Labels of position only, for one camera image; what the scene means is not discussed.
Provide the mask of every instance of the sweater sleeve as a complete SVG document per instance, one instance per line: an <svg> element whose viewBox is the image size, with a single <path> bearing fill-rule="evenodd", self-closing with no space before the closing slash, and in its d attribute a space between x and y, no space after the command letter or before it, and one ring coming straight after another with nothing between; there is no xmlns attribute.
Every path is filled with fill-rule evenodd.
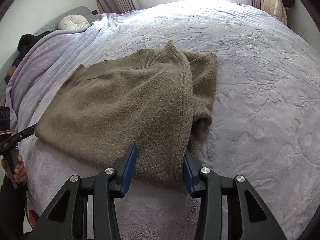
<svg viewBox="0 0 320 240"><path fill-rule="evenodd" d="M4 176L0 190L0 216L16 237L23 235L26 192L27 185L14 189L11 180Z"/></svg>

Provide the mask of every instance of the silver bolt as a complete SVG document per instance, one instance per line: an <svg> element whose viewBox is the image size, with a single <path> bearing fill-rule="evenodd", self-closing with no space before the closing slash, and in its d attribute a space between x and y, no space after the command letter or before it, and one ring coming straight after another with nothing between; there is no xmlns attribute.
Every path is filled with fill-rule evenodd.
<svg viewBox="0 0 320 240"><path fill-rule="evenodd" d="M114 173L115 172L115 169L113 169L113 168L107 168L106 170L105 170L105 173L106 174L112 174L112 173Z"/></svg>
<svg viewBox="0 0 320 240"><path fill-rule="evenodd" d="M242 176L242 175L238 175L238 176L236 177L236 179L237 179L237 181L239 181L239 182L244 182L244 181L245 181L245 177Z"/></svg>
<svg viewBox="0 0 320 240"><path fill-rule="evenodd" d="M207 167L203 167L203 168L201 168L201 172L204 174L208 174L210 172L210 169Z"/></svg>
<svg viewBox="0 0 320 240"><path fill-rule="evenodd" d="M79 177L77 175L73 175L70 177L71 182L76 182L78 179L79 179Z"/></svg>

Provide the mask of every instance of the human hand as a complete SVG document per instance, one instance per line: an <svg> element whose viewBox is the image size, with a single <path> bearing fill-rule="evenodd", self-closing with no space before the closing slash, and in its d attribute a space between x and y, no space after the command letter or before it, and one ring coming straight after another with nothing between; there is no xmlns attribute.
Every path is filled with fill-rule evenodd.
<svg viewBox="0 0 320 240"><path fill-rule="evenodd" d="M28 174L27 174L27 170L24 166L24 162L22 161L22 156L19 155L18 158L18 164L16 165L16 167L14 168L14 175L13 178L15 179L15 181L17 183L22 182L23 186L27 183L28 180ZM5 171L5 174L8 178L10 178L9 174L7 173L7 167L6 167L6 163L5 160L1 160L1 166Z"/></svg>

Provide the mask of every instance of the lavender blanket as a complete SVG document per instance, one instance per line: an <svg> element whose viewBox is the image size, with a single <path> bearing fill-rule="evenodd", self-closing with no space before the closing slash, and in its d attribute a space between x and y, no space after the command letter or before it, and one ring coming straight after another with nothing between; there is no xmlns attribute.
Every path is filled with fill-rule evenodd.
<svg viewBox="0 0 320 240"><path fill-rule="evenodd" d="M12 130L37 123L80 63L124 57L169 39L180 50L214 52L214 122L199 157L220 175L246 176L288 239L296 239L320 203L320 55L281 22L246 5L186 1L103 16L79 33L51 33L24 58L6 92ZM38 214L69 176L99 172L35 136L19 147ZM116 201L122 239L193 239L198 208L184 190L136 179ZM225 203L223 214L226 224ZM88 229L93 238L91 217Z"/></svg>

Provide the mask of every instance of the white pillow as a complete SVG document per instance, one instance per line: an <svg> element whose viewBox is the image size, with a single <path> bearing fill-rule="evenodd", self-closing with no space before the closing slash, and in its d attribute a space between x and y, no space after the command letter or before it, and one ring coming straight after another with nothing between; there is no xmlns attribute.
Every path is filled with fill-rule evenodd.
<svg viewBox="0 0 320 240"><path fill-rule="evenodd" d="M84 28L88 23L82 15L71 14L64 17L58 26L59 30L75 31Z"/></svg>

